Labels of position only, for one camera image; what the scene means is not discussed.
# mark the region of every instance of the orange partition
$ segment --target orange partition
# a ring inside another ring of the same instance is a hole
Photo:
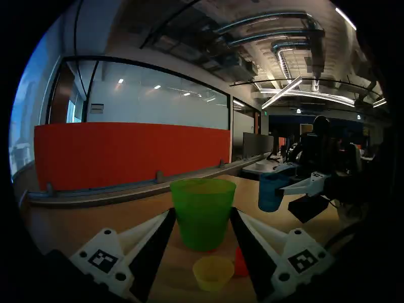
[[[145,123],[68,123],[35,127],[41,190],[104,187],[229,162],[230,131]]]

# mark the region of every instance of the glass wall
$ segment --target glass wall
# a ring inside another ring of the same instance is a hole
[[[21,76],[11,112],[9,161],[11,175],[34,160],[34,127],[45,116],[47,94],[62,52],[57,20],[38,43]]]
[[[102,76],[97,76],[101,69]],[[100,62],[89,105],[88,122],[137,122],[229,129],[228,95],[161,71]]]
[[[254,133],[256,110],[239,99],[233,98],[233,145],[231,161],[242,159],[243,133]]]

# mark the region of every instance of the exposed ductwork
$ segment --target exposed ductwork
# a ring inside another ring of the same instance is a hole
[[[287,29],[287,30],[274,30],[270,32],[254,34],[246,36],[237,40],[228,41],[229,47],[241,46],[246,43],[252,43],[273,38],[286,38],[286,37],[324,37],[325,33],[321,29]]]
[[[227,33],[235,28],[241,26],[248,26],[259,22],[266,22],[276,20],[278,18],[298,18],[298,19],[305,19],[308,22],[308,27],[313,27],[314,29],[321,29],[320,24],[308,13],[305,11],[283,11],[283,12],[266,12],[263,14],[259,14],[256,16],[249,16],[237,21],[234,21],[230,24],[222,26],[216,30],[214,33],[216,34],[224,34]]]
[[[283,52],[292,51],[294,49],[309,50],[310,44],[306,40],[294,40],[294,41],[276,41],[272,44],[271,51],[275,55],[279,62],[279,66],[282,70],[285,78],[291,79],[292,75],[289,71],[286,60],[283,56]]]
[[[224,25],[216,30],[213,30],[215,34],[223,35],[233,29],[241,26],[249,26],[259,22],[272,21],[278,18],[298,18],[302,20],[305,28],[298,29],[285,29],[285,30],[274,30],[269,32],[262,32],[258,34],[253,34],[245,37],[238,38],[236,40],[226,41],[226,45],[220,45],[225,37],[219,37],[216,40],[216,44],[211,45],[211,51],[218,49],[225,49],[225,47],[238,47],[247,43],[262,41],[266,39],[282,39],[290,37],[304,37],[305,39],[293,40],[293,41],[276,41],[272,46],[272,53],[275,55],[277,61],[279,62],[282,73],[285,78],[292,78],[289,67],[283,55],[283,52],[293,50],[293,49],[305,49],[311,50],[312,59],[310,65],[312,66],[312,72],[314,78],[318,79],[321,73],[324,71],[325,56],[322,47],[322,38],[325,36],[325,32],[320,26],[319,22],[315,20],[311,15],[307,14],[305,11],[286,11],[286,12],[267,12],[259,14],[256,16],[249,16],[230,24]],[[312,81],[312,91],[319,91],[319,80]]]

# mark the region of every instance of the ceiling light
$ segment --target ceiling light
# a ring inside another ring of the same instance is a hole
[[[376,108],[376,107],[381,106],[381,105],[386,104],[386,103],[387,103],[386,98],[383,98],[381,100],[373,102],[373,108]]]
[[[346,22],[348,22],[352,26],[354,30],[357,29],[356,26],[352,23],[352,21],[347,17],[347,15],[342,12],[342,10],[340,10],[339,8],[335,8],[335,10],[337,11],[337,13],[341,15],[342,18],[346,20]]]
[[[279,93],[281,90],[276,88],[263,88],[261,89],[261,93]],[[286,95],[291,96],[304,96],[304,97],[312,97],[323,100],[329,100],[337,103],[341,103],[350,107],[355,107],[355,101],[351,100],[347,97],[339,96],[339,95],[331,95],[321,92],[312,92],[312,91],[302,91],[302,90],[290,90],[286,93]]]
[[[244,104],[240,103],[239,101],[233,100],[233,103],[236,103],[237,105],[240,105],[241,107],[244,107]]]
[[[300,83],[302,83],[303,80],[301,79],[301,76],[298,76],[296,79],[294,79],[292,82],[290,82],[287,86],[285,86],[279,93],[274,95],[272,98],[270,98],[268,101],[266,101],[262,105],[262,109],[266,108],[267,106],[271,105],[273,102],[275,102],[277,99],[281,98],[283,95],[285,95],[288,91],[292,90],[295,86],[298,86]]]
[[[256,83],[254,82],[254,85],[256,86],[256,88],[258,88],[258,91],[261,91],[261,88],[260,88],[260,86],[259,86],[258,84],[256,84]]]
[[[376,107],[381,106],[381,105],[386,104],[386,103],[387,103],[387,101],[384,101],[384,102],[379,103],[379,104],[377,104],[377,105],[373,105],[373,108],[376,108]]]

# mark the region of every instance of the wooden table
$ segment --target wooden table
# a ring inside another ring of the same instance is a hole
[[[335,208],[325,211],[302,224],[287,210],[288,203],[303,195],[284,197],[278,211],[265,213],[258,208],[259,182],[229,175],[219,176],[237,185],[233,205],[246,214],[281,231],[303,228],[317,242],[324,244],[340,229]],[[116,205],[87,209],[32,208],[27,227],[34,242],[43,253],[59,249],[66,256],[72,255],[102,228],[109,227],[118,233],[138,225],[172,207],[171,193],[125,202]],[[234,260],[237,240],[231,225],[225,240],[213,253]],[[192,265],[206,252],[192,251],[185,247],[174,225],[162,262],[150,291],[150,302],[255,302],[253,285],[248,277],[232,278],[219,292],[199,290],[193,277]]]

